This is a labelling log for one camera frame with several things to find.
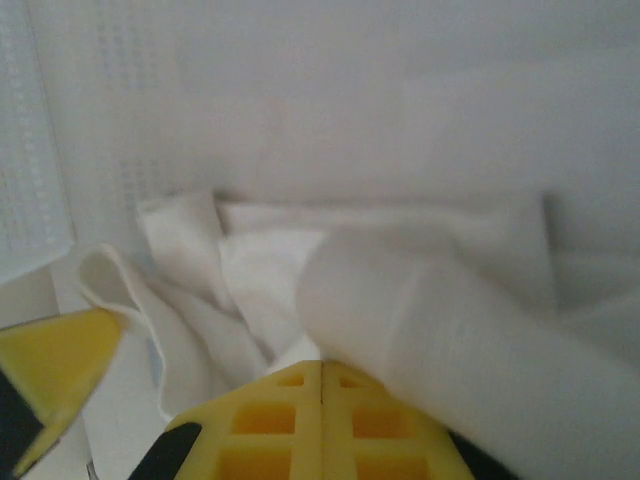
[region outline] white perforated panel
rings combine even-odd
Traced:
[[[72,243],[23,2],[0,1],[0,283]]]
[[[159,87],[158,51],[149,5],[132,0],[93,0],[95,31],[108,89]]]

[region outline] white cylindrical roll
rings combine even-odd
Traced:
[[[525,478],[640,478],[640,377],[535,319],[450,254],[330,237],[303,272],[301,320],[332,357]]]

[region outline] yellow plastic piece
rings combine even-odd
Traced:
[[[321,480],[320,362],[302,362],[176,417],[202,425],[176,480]]]
[[[326,480],[473,480],[447,430],[339,363],[322,371]]]
[[[0,369],[44,425],[14,469],[15,477],[70,426],[105,374],[120,336],[118,320],[104,310],[0,330]]]
[[[175,480],[473,480],[447,431],[338,363],[302,362],[179,415]]]

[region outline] square cutout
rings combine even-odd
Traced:
[[[223,450],[215,480],[289,480],[287,450]]]
[[[406,416],[396,408],[358,407],[352,421],[355,438],[407,438],[414,433]]]
[[[296,408],[288,403],[250,403],[238,410],[232,433],[282,435],[296,431]]]
[[[356,382],[355,380],[349,377],[340,377],[340,386],[342,388],[363,388],[364,387],[364,385],[362,385],[360,382]]]
[[[278,382],[280,387],[301,387],[304,385],[304,375],[299,373],[290,377],[283,378]]]
[[[429,480],[427,461],[420,457],[356,458],[358,480]]]

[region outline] white wall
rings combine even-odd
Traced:
[[[0,327],[58,313],[49,268],[0,286]],[[76,421],[59,445],[25,477],[26,480],[87,480],[91,459],[82,420]]]
[[[637,0],[28,3],[80,245],[195,188],[530,188],[561,247],[640,252]]]

